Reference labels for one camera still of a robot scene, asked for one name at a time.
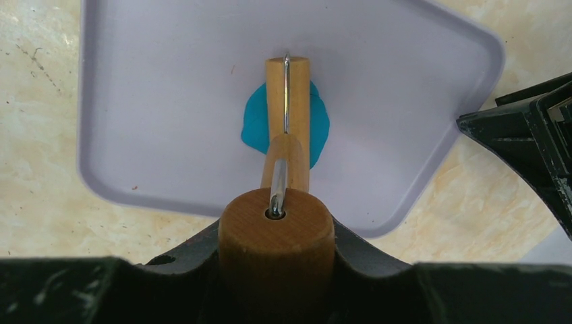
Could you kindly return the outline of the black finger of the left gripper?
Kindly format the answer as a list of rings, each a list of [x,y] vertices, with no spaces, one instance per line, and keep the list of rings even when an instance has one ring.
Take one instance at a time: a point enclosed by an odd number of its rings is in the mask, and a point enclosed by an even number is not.
[[[506,94],[460,116],[459,131],[516,172],[571,235],[571,75]]]

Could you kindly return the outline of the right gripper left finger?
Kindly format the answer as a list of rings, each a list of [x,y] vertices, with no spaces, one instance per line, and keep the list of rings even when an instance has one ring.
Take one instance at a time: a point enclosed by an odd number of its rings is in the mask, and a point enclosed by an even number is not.
[[[214,223],[145,264],[93,258],[1,260],[2,323],[206,323]]]

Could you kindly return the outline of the lavender plastic tray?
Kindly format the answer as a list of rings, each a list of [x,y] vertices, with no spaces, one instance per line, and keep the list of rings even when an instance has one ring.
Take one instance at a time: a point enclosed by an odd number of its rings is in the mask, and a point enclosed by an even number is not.
[[[289,52],[331,122],[310,191],[365,238],[405,219],[505,62],[495,33],[435,1],[83,1],[81,25],[78,170],[95,194],[219,217],[260,184],[244,107]]]

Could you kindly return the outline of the wooden rolling pin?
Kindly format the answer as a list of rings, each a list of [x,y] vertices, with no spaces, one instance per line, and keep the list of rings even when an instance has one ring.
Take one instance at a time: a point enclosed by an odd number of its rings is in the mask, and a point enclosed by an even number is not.
[[[314,311],[331,282],[335,231],[310,189],[310,60],[268,59],[269,148],[260,187],[232,200],[219,221],[223,279],[249,310]]]

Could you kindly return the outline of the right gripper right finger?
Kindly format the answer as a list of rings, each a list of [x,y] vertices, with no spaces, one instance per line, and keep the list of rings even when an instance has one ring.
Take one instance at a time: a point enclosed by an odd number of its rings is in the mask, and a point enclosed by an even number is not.
[[[416,263],[335,224],[334,323],[570,323],[571,268]]]

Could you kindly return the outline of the blue dough piece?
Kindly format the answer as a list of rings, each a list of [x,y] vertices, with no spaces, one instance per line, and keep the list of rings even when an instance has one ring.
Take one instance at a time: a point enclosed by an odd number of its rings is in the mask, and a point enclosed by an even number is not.
[[[241,140],[249,147],[267,154],[270,138],[266,84],[248,99],[243,118]],[[310,167],[314,167],[324,149],[330,130],[330,119],[316,85],[310,83]]]

